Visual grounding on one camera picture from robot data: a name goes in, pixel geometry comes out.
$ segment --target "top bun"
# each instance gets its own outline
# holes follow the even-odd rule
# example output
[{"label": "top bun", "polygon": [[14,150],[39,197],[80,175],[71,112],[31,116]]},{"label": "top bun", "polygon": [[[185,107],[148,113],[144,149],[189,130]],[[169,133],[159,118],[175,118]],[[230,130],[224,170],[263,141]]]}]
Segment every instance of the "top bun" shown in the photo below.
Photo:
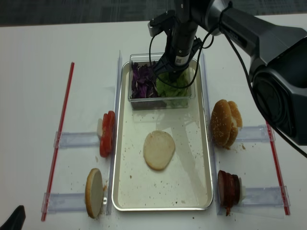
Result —
[{"label": "top bun", "polygon": [[236,103],[224,99],[215,104],[210,123],[215,143],[227,148],[236,140],[238,127],[243,126]]}]

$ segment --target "black object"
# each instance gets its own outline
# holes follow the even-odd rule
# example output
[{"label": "black object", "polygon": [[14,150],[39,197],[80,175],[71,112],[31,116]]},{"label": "black object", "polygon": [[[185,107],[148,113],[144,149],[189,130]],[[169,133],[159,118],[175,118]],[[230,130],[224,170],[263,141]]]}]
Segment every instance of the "black object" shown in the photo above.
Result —
[{"label": "black object", "polygon": [[0,227],[0,230],[21,230],[25,220],[24,206],[18,206],[8,220]]},{"label": "black object", "polygon": [[[195,22],[212,35],[224,33],[251,56],[248,83],[253,83],[251,93],[258,109],[272,128],[303,154],[282,132],[295,143],[307,145],[307,32],[277,26],[233,9],[228,0],[178,0],[175,4],[179,25],[174,30],[180,30],[180,23]],[[183,39],[172,39],[174,44],[170,46],[178,47],[178,41]],[[183,69],[176,65],[173,54],[165,54],[171,61],[168,72],[172,65],[177,72]]]},{"label": "black object", "polygon": [[[194,41],[194,43],[193,43],[193,48],[192,48],[192,51],[193,50],[195,50],[195,52],[196,52],[196,48],[195,47],[199,47],[200,46],[200,49],[202,49],[203,47],[203,44],[205,43],[205,41],[207,40],[207,38],[208,38],[208,36],[211,34],[211,32],[213,31],[213,29],[211,29],[208,33],[207,33],[207,35],[205,36],[205,38],[204,38],[204,40],[202,41],[202,43],[200,43],[199,42],[199,38],[196,38],[196,40]],[[171,86],[171,87],[174,87],[174,88],[176,88],[176,89],[184,89],[184,88],[188,88],[188,87],[190,87],[192,84],[193,84],[193,82],[195,81],[195,78],[196,78],[196,75],[197,75],[197,71],[198,71],[198,63],[199,63],[199,60],[200,60],[200,56],[201,56],[201,52],[199,52],[198,53],[198,57],[197,57],[197,63],[196,63],[196,69],[195,69],[195,73],[194,73],[194,76],[193,76],[193,79],[191,80],[191,82],[189,83],[189,84],[187,84],[187,85],[185,85],[185,86],[176,86],[176,85],[173,85],[173,84],[169,84],[169,83],[167,83],[166,81],[164,81],[164,80],[162,80],[159,76],[158,76],[158,74],[156,73],[156,70],[157,70],[157,68],[155,68],[156,66],[157,66],[157,64],[153,67],[153,65],[152,65],[152,60],[151,60],[151,47],[152,47],[152,43],[153,43],[153,40],[154,40],[154,38],[155,38],[155,35],[153,36],[153,38],[152,38],[152,40],[150,41],[150,44],[149,44],[149,63],[150,63],[150,68],[152,68],[153,69],[153,73],[154,73],[154,75],[156,76],[156,78],[157,79],[159,79],[161,82],[163,82],[164,84],[166,84],[166,85],[169,85],[169,86]],[[177,74],[178,73],[176,73],[176,71],[175,71],[175,69],[176,69],[176,67],[175,67],[175,69],[172,69],[173,67],[172,67],[172,65],[170,64],[170,62],[168,61],[168,59],[167,59],[167,55],[165,55],[165,53],[163,54],[164,56],[165,56],[165,58],[163,58],[163,56],[160,58],[160,60],[158,61],[158,67],[161,67],[161,69],[160,69],[160,71],[161,71],[161,73],[163,73],[163,72],[165,72],[165,69],[169,69],[170,71],[168,72],[168,76],[169,76],[169,78],[170,79],[173,79],[173,80],[175,80],[175,79],[177,79]]]},{"label": "black object", "polygon": [[171,82],[175,82],[189,67],[190,61],[201,47],[201,40],[194,39],[197,27],[191,20],[181,23],[179,18],[175,17],[174,11],[168,11],[148,23],[149,33],[153,37],[150,48],[155,36],[162,31],[167,35],[165,52],[153,67],[156,77],[163,83],[179,89],[187,88],[193,83],[194,80],[186,86],[177,87],[164,82],[159,78],[159,74],[168,72]]},{"label": "black object", "polygon": [[[257,101],[256,96],[253,92],[252,86],[249,82],[249,76],[248,76],[248,71],[246,70],[245,64],[242,60],[242,57],[240,56],[239,52],[237,51],[236,47],[234,46],[234,44],[232,43],[232,41],[230,40],[229,36],[227,34],[225,34],[226,39],[228,40],[230,46],[232,47],[232,49],[234,50],[234,52],[236,53],[242,68],[244,70],[245,76],[246,76],[246,80],[248,83],[248,88],[249,91],[251,92],[251,95],[254,99],[254,101]],[[272,121],[267,117],[267,115],[262,111],[262,109],[260,108],[260,104],[256,103],[257,108],[259,109],[260,113],[262,114],[262,116],[264,117],[264,119],[267,120],[267,122],[269,123],[269,125],[291,146],[293,147],[295,150],[297,150],[300,154],[302,154],[304,157],[307,158],[307,153],[305,153],[303,150],[301,150],[295,143],[293,143],[290,139],[288,139],[279,129],[277,129],[277,127],[272,123]]]},{"label": "black object", "polygon": [[214,42],[214,36],[212,35],[210,44],[207,45],[206,47],[203,47],[202,49],[208,49],[208,48],[210,48],[210,47],[212,46],[213,42]]}]

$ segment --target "tray rim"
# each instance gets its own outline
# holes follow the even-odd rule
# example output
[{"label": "tray rim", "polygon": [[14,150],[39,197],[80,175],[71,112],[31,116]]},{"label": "tray rim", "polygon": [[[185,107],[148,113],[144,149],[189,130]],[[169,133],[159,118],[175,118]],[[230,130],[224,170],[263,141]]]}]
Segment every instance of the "tray rim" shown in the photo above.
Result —
[{"label": "tray rim", "polygon": [[[119,97],[121,97],[121,93],[122,93],[122,78],[123,78],[123,70],[124,68],[129,65],[130,62],[126,62],[122,69],[121,69],[121,78],[120,78],[120,81],[117,82],[117,84],[120,84],[120,90],[119,90]],[[197,61],[196,59],[192,59],[191,63],[190,63],[190,67],[193,68],[194,65],[197,65]],[[200,69],[200,64],[199,65],[199,72],[198,74],[200,74],[201,76],[201,69]],[[210,205],[212,204],[213,202],[213,196],[214,196],[214,189],[213,189],[213,178],[212,178],[212,165],[211,165],[211,154],[210,154],[210,150],[209,150],[209,141],[208,141],[208,134],[207,134],[207,126],[206,126],[206,115],[205,115],[205,109],[204,109],[204,101],[203,101],[203,90],[202,90],[202,80],[201,80],[201,77],[200,77],[200,83],[201,83],[201,86],[200,86],[200,90],[201,90],[201,106],[204,110],[204,113],[203,113],[203,119],[204,119],[204,130],[205,130],[205,134],[206,134],[206,137],[205,137],[205,140],[206,140],[206,145],[207,145],[207,157],[208,157],[208,165],[209,165],[209,178],[210,178],[210,185],[211,185],[211,199],[210,201],[208,202],[208,205],[205,206],[205,207],[164,207],[164,208],[152,208],[152,207],[143,207],[143,208],[121,208],[121,207],[118,207],[115,200],[114,200],[114,184],[115,184],[115,171],[116,171],[116,165],[117,165],[117,161],[114,160],[114,168],[113,168],[113,181],[112,181],[112,203],[113,203],[113,206],[119,210],[119,211],[192,211],[192,210],[206,210],[210,207]],[[117,155],[117,151],[118,151],[118,140],[116,140],[116,148],[115,148],[115,155],[114,155],[114,159],[116,159],[116,155]]]}]

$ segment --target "food item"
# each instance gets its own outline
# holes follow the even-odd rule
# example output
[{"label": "food item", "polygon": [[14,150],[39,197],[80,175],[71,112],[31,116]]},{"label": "food item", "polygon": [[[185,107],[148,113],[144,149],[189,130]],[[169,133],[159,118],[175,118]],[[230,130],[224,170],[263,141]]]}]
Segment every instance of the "food item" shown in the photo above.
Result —
[{"label": "food item", "polygon": [[155,87],[156,77],[153,74],[153,70],[147,66],[139,66],[137,62],[131,65],[133,71],[132,77],[132,96],[131,98],[151,98],[158,97],[158,93]]},{"label": "food item", "polygon": [[243,126],[236,103],[219,100],[214,106],[210,124],[216,144],[230,147],[236,140],[238,127]]},{"label": "food item", "polygon": [[99,146],[100,156],[102,157],[107,157],[112,151],[114,122],[115,113],[113,111],[104,114],[104,119],[102,121],[102,136]]},{"label": "food item", "polygon": [[86,211],[91,218],[96,218],[99,215],[102,199],[102,176],[100,170],[95,168],[88,174],[85,187]]},{"label": "food item", "polygon": [[217,182],[219,186],[220,204],[226,208],[226,216],[228,216],[231,207],[239,203],[240,180],[237,175],[231,175],[220,170]]},{"label": "food item", "polygon": [[[159,78],[161,78],[166,83],[176,85],[179,87],[188,85],[188,80],[186,79],[186,70],[177,78],[176,82],[171,82],[168,73],[160,74]],[[188,95],[188,89],[177,89],[167,84],[164,84],[159,79],[156,80],[157,92],[159,97],[186,97]],[[174,100],[174,101],[166,101],[167,104],[170,104],[172,107],[185,106],[187,105],[187,100]]]},{"label": "food item", "polygon": [[147,135],[143,152],[150,168],[163,170],[171,161],[174,151],[175,142],[168,133],[157,130]]}]

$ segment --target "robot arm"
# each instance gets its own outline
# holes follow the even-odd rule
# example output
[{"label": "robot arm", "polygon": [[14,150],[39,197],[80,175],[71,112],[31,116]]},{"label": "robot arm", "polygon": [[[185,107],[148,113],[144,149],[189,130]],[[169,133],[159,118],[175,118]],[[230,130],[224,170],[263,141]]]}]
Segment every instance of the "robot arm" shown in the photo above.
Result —
[{"label": "robot arm", "polygon": [[[194,39],[198,25],[212,35],[227,34],[251,57],[249,81],[261,114],[295,143],[307,145],[307,32],[268,23],[228,4],[228,0],[177,0],[165,53],[154,70],[167,71],[175,79],[189,66],[200,48]],[[162,26],[153,31],[154,21],[149,22],[152,36],[165,31]]]}]

